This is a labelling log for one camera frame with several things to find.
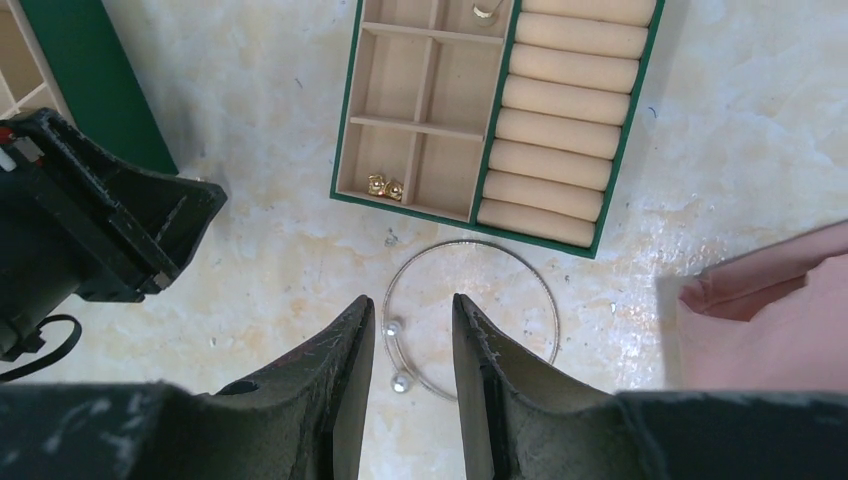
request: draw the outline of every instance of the gold stud earring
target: gold stud earring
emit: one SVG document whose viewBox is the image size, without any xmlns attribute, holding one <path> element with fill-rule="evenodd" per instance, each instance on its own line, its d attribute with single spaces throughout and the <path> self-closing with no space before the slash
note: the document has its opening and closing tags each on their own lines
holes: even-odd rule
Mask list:
<svg viewBox="0 0 848 480">
<path fill-rule="evenodd" d="M 368 177 L 368 195 L 382 197 L 383 191 L 386 188 L 386 179 L 380 174 L 370 175 Z"/>
<path fill-rule="evenodd" d="M 384 191 L 386 196 L 392 200 L 397 200 L 398 202 L 403 200 L 403 184 L 397 180 L 393 179 L 387 183 Z"/>
</svg>

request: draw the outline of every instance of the silver bangle bracelet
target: silver bangle bracelet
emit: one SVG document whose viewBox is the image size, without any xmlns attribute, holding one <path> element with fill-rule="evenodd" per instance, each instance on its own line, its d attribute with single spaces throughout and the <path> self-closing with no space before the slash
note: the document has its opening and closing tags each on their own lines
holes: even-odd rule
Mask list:
<svg viewBox="0 0 848 480">
<path fill-rule="evenodd" d="M 531 267 L 530 264 L 527 263 L 524 259 L 522 259 L 521 257 L 516 255 L 515 253 L 513 253 L 513 252 L 511 252 L 511 251 L 509 251 L 509 250 L 507 250 L 507 249 L 505 249 L 501 246 L 495 245 L 495 244 L 490 243 L 490 242 L 481 241 L 481 240 L 452 240 L 452 241 L 439 243 L 437 245 L 429 247 L 429 248 L 419 252 L 418 254 L 413 256 L 411 259 L 409 259 L 406 263 L 403 264 L 403 266 L 400 268 L 400 270 L 395 274 L 394 278 L 392 279 L 391 283 L 389 284 L 388 290 L 386 291 L 386 297 L 383 300 L 383 313 L 382 313 L 381 320 L 380 320 L 380 326 L 381 326 L 380 330 L 381 330 L 382 335 L 383 335 L 383 344 L 385 346 L 386 354 L 389 356 L 389 359 L 391 360 L 392 365 L 394 366 L 394 369 L 395 369 L 395 375 L 392 379 L 392 388 L 398 393 L 404 393 L 404 392 L 408 391 L 409 388 L 411 388 L 411 386 L 412 386 L 412 382 L 417 382 L 417 383 L 420 383 L 429 392 L 431 392 L 431 393 L 433 393 L 433 394 L 435 394 L 435 395 L 437 395 L 437 396 L 439 396 L 439 397 L 441 397 L 445 400 L 452 401 L 452 402 L 456 401 L 455 395 L 453 395 L 449 392 L 446 392 L 443 389 L 436 386 L 430 379 L 428 379 L 419 370 L 417 370 L 414 367 L 414 365 L 411 361 L 409 361 L 409 359 L 407 358 L 406 354 L 403 351 L 403 348 L 401 347 L 401 342 L 400 342 L 400 336 L 402 334 L 403 326 L 397 320 L 394 320 L 393 317 L 391 316 L 390 312 L 389 312 L 389 304 L 390 304 L 390 300 L 391 300 L 392 294 L 394 292 L 395 286 L 397 285 L 400 277 L 410 267 L 410 265 L 412 265 L 413 263 L 415 263 L 417 260 L 424 257 L 425 255 L 428 255 L 428 254 L 430 254 L 434 251 L 437 251 L 437 250 L 440 250 L 440 249 L 443 249 L 443 248 L 446 248 L 446 247 L 456 246 L 456 245 L 475 245 L 475 246 L 483 246 L 483 247 L 495 249 L 499 252 L 505 253 L 505 254 L 509 255 L 510 257 L 518 260 L 522 265 L 524 265 L 525 268 L 527 268 L 527 270 L 530 271 L 530 273 L 533 275 L 533 277 L 536 279 L 536 281 L 539 282 L 539 285 L 541 285 L 542 289 L 545 292 L 545 295 L 548 298 L 548 301 L 550 302 L 550 308 L 551 308 L 551 312 L 552 312 L 551 321 L 553 322 L 553 326 L 554 326 L 554 340 L 553 340 L 553 348 L 551 350 L 551 354 L 550 354 L 549 358 L 547 359 L 547 362 L 549 364 L 553 365 L 554 360 L 556 360 L 557 352 L 559 351 L 559 342 L 560 342 L 560 338 L 559 338 L 560 337 L 559 314 L 557 313 L 556 303 L 554 302 L 553 295 L 551 294 L 551 291 L 548 288 L 548 285 L 545 283 L 544 280 L 542 280 L 542 277 L 539 275 L 539 273 L 533 267 Z"/>
</svg>

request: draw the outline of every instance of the green box edge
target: green box edge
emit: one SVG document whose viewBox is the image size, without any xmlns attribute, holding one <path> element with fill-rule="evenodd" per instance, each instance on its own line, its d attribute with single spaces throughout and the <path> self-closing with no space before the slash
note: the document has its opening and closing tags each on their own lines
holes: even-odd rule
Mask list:
<svg viewBox="0 0 848 480">
<path fill-rule="evenodd" d="M 20 3 L 77 128 L 128 163 L 177 174 L 101 1 Z"/>
<path fill-rule="evenodd" d="M 339 167 L 341 162 L 341 153 L 342 153 L 342 141 L 344 137 L 344 130 L 346 126 L 347 119 L 347 111 L 348 104 L 350 102 L 350 87 L 351 82 L 353 80 L 353 69 L 354 62 L 356 61 L 356 46 L 359 43 L 359 26 L 362 22 L 362 6 L 364 0 L 358 0 L 356 4 L 356 20 L 353 24 L 353 36 L 350 45 L 350 54 L 348 58 L 348 70 L 347 70 L 347 79 L 345 84 L 344 98 L 342 101 L 342 115 L 341 120 L 339 122 L 339 135 L 338 141 L 336 142 L 336 159 L 335 164 L 333 166 L 333 178 L 330 186 L 330 198 L 333 200 L 339 200 L 347 203 L 352 203 L 356 205 L 364 205 L 367 207 L 374 207 L 381 210 L 399 213 L 401 215 L 407 215 L 410 217 L 419 218 L 422 220 L 428 220 L 431 222 L 449 225 L 452 227 L 463 228 L 465 230 L 471 230 L 474 232 L 484 233 L 487 235 L 492 235 L 495 237 L 506 238 L 508 240 L 514 240 L 517 242 L 527 243 L 530 245 L 535 245 L 538 247 L 549 248 L 551 250 L 556 250 L 559 252 L 567 253 L 569 255 L 574 255 L 577 257 L 583 257 L 588 259 L 595 259 L 598 253 L 598 249 L 601 243 L 601 237 L 603 236 L 604 226 L 606 224 L 607 215 L 609 213 L 610 205 L 612 203 L 612 196 L 615 193 L 615 186 L 618 181 L 618 175 L 621 171 L 621 162 L 624 158 L 624 152 L 627 149 L 627 141 L 630 138 L 630 129 L 633 126 L 633 118 L 636 115 L 636 107 L 639 104 L 639 97 L 642 94 L 642 85 L 645 82 L 645 75 L 648 71 L 648 65 L 650 64 L 651 54 L 654 49 L 654 42 L 656 41 L 657 31 L 659 30 L 660 19 L 662 18 L 663 9 L 665 8 L 665 0 L 657 0 L 656 7 L 654 9 L 654 15 L 651 18 L 651 24 L 648 27 L 648 38 L 645 43 L 645 51 L 642 54 L 642 58 L 639 61 L 639 71 L 636 74 L 636 82 L 633 86 L 633 91 L 631 92 L 630 97 L 630 107 L 627 112 L 627 117 L 625 119 L 624 125 L 621 130 L 621 141 L 618 144 L 618 149 L 616 150 L 615 157 L 613 158 L 612 171 L 610 172 L 610 180 L 609 185 L 607 186 L 606 191 L 604 192 L 604 204 L 601 208 L 601 213 L 598 216 L 598 220 L 596 222 L 595 228 L 595 237 L 592 240 L 592 245 L 589 248 L 581 248 L 576 247 L 574 245 L 568 245 L 565 243 L 557 242 L 554 240 L 547 240 L 540 237 L 534 237 L 531 235 L 524 235 L 517 232 L 511 232 L 508 230 L 502 230 L 499 228 L 488 227 L 485 225 L 477 224 L 477 213 L 480 208 L 480 203 L 482 202 L 483 197 L 483 182 L 485 180 L 485 172 L 489 169 L 489 155 L 491 154 L 492 144 L 495 139 L 495 128 L 497 126 L 498 115 L 501 110 L 501 100 L 503 98 L 503 89 L 504 84 L 506 82 L 506 77 L 509 75 L 509 69 L 504 68 L 509 65 L 510 56 L 512 55 L 512 46 L 515 44 L 515 28 L 516 21 L 518 19 L 518 15 L 521 12 L 521 2 L 522 0 L 514 0 L 514 6 L 512 11 L 512 18 L 510 20 L 510 28 L 507 32 L 506 39 L 506 48 L 507 50 L 504 53 L 503 61 L 501 63 L 501 74 L 498 78 L 498 85 L 495 91 L 495 104 L 492 108 L 492 115 L 489 119 L 489 131 L 486 136 L 486 144 L 483 149 L 483 158 L 480 162 L 480 172 L 477 177 L 477 186 L 476 193 L 474 196 L 474 203 L 472 205 L 471 210 L 471 221 L 470 222 L 460 222 L 456 220 L 451 220 L 444 217 L 439 217 L 436 215 L 429 215 L 426 213 L 415 212 L 412 210 L 408 210 L 401 207 L 395 207 L 392 205 L 386 205 L 379 202 L 372 202 L 370 200 L 366 200 L 359 197 L 353 197 L 349 195 L 345 195 L 343 193 L 338 193 L 337 190 L 337 182 L 338 182 L 338 174 Z"/>
</svg>

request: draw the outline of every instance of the jewelry box compartment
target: jewelry box compartment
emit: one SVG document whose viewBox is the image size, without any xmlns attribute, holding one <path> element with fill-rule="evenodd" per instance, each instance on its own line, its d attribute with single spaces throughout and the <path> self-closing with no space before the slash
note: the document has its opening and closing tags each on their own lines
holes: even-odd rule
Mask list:
<svg viewBox="0 0 848 480">
<path fill-rule="evenodd" d="M 483 27 L 465 6 L 363 0 L 336 193 L 470 220 L 508 17 Z M 372 175 L 402 199 L 369 196 Z"/>
</svg>

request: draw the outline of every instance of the ring roll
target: ring roll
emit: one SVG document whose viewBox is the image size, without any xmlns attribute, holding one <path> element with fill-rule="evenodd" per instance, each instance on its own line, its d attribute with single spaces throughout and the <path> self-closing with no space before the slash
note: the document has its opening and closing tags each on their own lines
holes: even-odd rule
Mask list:
<svg viewBox="0 0 848 480">
<path fill-rule="evenodd" d="M 646 27 L 651 23 L 656 0 L 524 0 L 522 12 Z"/>
<path fill-rule="evenodd" d="M 595 222 L 604 194 L 587 188 L 498 171 L 486 174 L 483 198 L 517 203 Z"/>
<path fill-rule="evenodd" d="M 609 183 L 612 162 L 525 143 L 495 140 L 489 154 L 489 168 L 603 192 Z"/>
<path fill-rule="evenodd" d="M 520 14 L 515 27 L 518 43 L 634 60 L 642 57 L 647 39 L 645 27 L 538 13 Z"/>
<path fill-rule="evenodd" d="M 616 126 L 624 125 L 630 109 L 630 95 L 516 75 L 507 77 L 502 102 L 505 107 L 518 110 Z"/>
<path fill-rule="evenodd" d="M 639 62 L 515 44 L 509 73 L 546 82 L 629 94 L 636 83 Z"/>
<path fill-rule="evenodd" d="M 618 149 L 621 128 L 504 108 L 495 136 L 611 160 Z"/>
<path fill-rule="evenodd" d="M 586 220 L 497 200 L 484 199 L 480 202 L 477 221 L 578 247 L 589 247 L 595 237 L 595 225 Z"/>
</svg>

